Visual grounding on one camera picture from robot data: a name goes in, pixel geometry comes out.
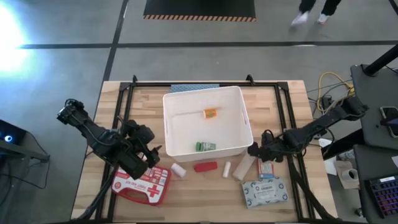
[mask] white cylinder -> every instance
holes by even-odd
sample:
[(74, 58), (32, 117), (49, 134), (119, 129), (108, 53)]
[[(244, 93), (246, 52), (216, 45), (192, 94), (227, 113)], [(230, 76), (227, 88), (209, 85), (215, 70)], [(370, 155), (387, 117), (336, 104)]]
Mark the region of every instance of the white cylinder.
[(358, 171), (356, 169), (344, 170), (341, 173), (341, 178), (345, 181), (355, 181), (358, 180)]
[(225, 166), (224, 166), (224, 172), (223, 172), (223, 177), (224, 177), (224, 178), (227, 178), (227, 177), (228, 177), (229, 168), (231, 168), (231, 162), (230, 162), (230, 161), (227, 161), (227, 162), (225, 163)]
[(184, 177), (187, 172), (184, 168), (180, 167), (180, 165), (174, 163), (171, 167), (171, 170), (175, 172), (179, 177)]

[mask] green item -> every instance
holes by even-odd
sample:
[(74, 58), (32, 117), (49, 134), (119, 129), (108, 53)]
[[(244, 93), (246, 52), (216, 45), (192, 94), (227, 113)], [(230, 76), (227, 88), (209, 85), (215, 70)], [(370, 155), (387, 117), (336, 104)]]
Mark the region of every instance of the green item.
[(205, 151), (205, 152), (216, 150), (216, 144), (214, 144), (214, 143), (202, 142), (201, 146), (202, 146), (203, 151)]
[(200, 142), (197, 142), (197, 152), (202, 152), (203, 148)]

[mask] rgb keyboard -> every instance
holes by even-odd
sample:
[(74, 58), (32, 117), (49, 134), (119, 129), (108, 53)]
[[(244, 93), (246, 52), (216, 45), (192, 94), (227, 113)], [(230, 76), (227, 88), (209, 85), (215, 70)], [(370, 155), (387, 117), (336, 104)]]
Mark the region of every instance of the rgb keyboard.
[(367, 180), (366, 185), (381, 218), (398, 215), (398, 175)]

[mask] wooden table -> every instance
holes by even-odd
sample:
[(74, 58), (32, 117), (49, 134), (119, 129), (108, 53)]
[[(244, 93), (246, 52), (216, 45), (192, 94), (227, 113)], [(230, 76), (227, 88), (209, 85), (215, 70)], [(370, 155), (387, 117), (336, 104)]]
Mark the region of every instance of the wooden table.
[[(288, 81), (292, 106), (298, 127), (312, 121), (310, 106), (303, 81)], [(98, 103), (95, 122), (111, 128), (116, 99), (120, 82), (104, 82)], [(270, 129), (275, 135), (281, 133), (275, 91), (269, 87), (241, 87), (254, 140), (260, 142), (261, 134)], [(155, 139), (148, 145), (164, 146), (164, 122), (162, 98), (170, 90), (169, 87), (135, 87), (132, 97), (130, 119), (151, 128)], [(282, 94), (285, 118), (290, 127), (285, 96)], [(122, 103), (121, 113), (126, 105), (126, 98)], [(159, 151), (162, 167), (169, 168), (175, 161), (166, 155), (165, 149)], [(134, 203), (118, 197), (114, 211), (114, 222), (294, 222), (297, 216), (290, 183), (289, 169), (286, 161), (274, 163), (275, 175), (281, 177), (289, 193), (289, 201), (266, 205), (252, 209), (246, 208), (241, 184), (231, 176), (243, 154), (217, 161), (217, 170), (196, 173), (193, 170), (195, 162), (185, 162), (180, 165), (187, 170), (184, 178), (173, 175), (167, 194), (161, 205), (152, 207)], [(226, 161), (231, 162), (230, 176), (222, 178), (223, 166)], [(310, 188), (326, 210), (337, 217), (335, 203), (331, 194), (325, 165), (319, 147), (307, 147), (304, 157)], [(104, 162), (90, 155), (86, 158), (81, 173), (80, 184), (76, 194), (72, 217), (78, 217), (91, 203), (98, 193), (103, 175)], [(258, 179), (257, 169), (252, 165), (244, 180)], [(103, 214), (108, 211), (110, 191), (106, 197)], [(305, 199), (300, 194), (303, 210), (306, 211)]]

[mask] black pole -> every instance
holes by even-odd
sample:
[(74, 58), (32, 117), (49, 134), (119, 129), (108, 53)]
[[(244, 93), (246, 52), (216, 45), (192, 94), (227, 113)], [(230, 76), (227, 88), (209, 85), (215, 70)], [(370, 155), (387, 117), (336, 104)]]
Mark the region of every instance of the black pole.
[(370, 77), (377, 76), (377, 72), (388, 63), (392, 62), (395, 58), (398, 57), (398, 45), (395, 45), (389, 51), (387, 51), (384, 55), (375, 60), (372, 64), (364, 66), (362, 65), (363, 72)]

